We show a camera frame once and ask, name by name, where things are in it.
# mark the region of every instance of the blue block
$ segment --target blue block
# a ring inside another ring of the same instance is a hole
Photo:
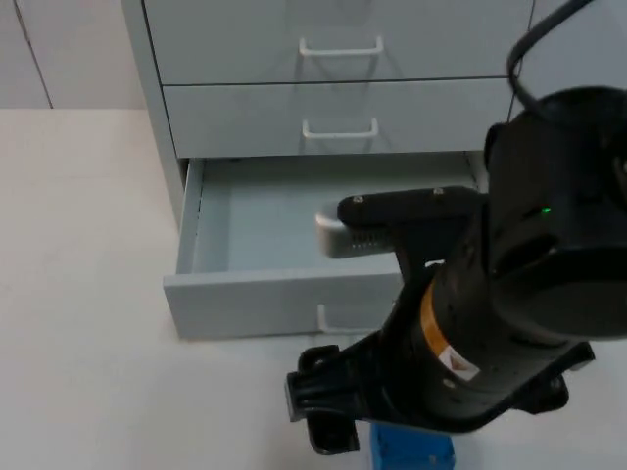
[[[373,424],[370,429],[373,470],[451,470],[453,441],[396,426]]]

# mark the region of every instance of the white drawer handle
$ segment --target white drawer handle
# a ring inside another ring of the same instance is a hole
[[[377,135],[379,135],[379,122],[376,118],[372,119],[370,130],[366,132],[311,132],[309,122],[307,120],[303,121],[303,137],[310,140],[372,139]]]
[[[298,47],[303,57],[360,57],[378,56],[383,52],[383,38],[377,36],[374,47],[371,49],[310,49],[307,40],[302,37]]]
[[[320,333],[327,335],[367,335],[376,328],[334,328],[326,322],[326,308],[324,305],[317,306],[317,329]]]

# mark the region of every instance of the white floor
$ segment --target white floor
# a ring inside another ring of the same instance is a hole
[[[145,113],[0,111],[0,220],[0,468],[368,467],[313,454],[284,404],[300,351],[347,339],[176,339],[177,230]],[[564,411],[456,439],[458,468],[625,468],[627,342],[596,351]]]

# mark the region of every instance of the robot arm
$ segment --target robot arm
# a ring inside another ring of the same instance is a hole
[[[457,434],[512,408],[561,408],[561,374],[594,359],[587,342],[627,337],[625,93],[536,101],[513,75],[590,1],[568,2],[514,47],[510,82],[526,111],[488,133],[488,195],[434,188],[339,204],[349,235],[389,241],[404,287],[380,331],[341,352],[308,350],[288,375],[291,418],[308,420],[316,451],[356,450],[355,420]]]

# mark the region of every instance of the white cabinet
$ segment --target white cabinet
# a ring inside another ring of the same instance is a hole
[[[533,0],[122,3],[173,200],[187,175],[165,280],[179,335],[379,326],[395,257],[325,258],[315,214],[476,187],[469,153],[507,119],[506,55]]]

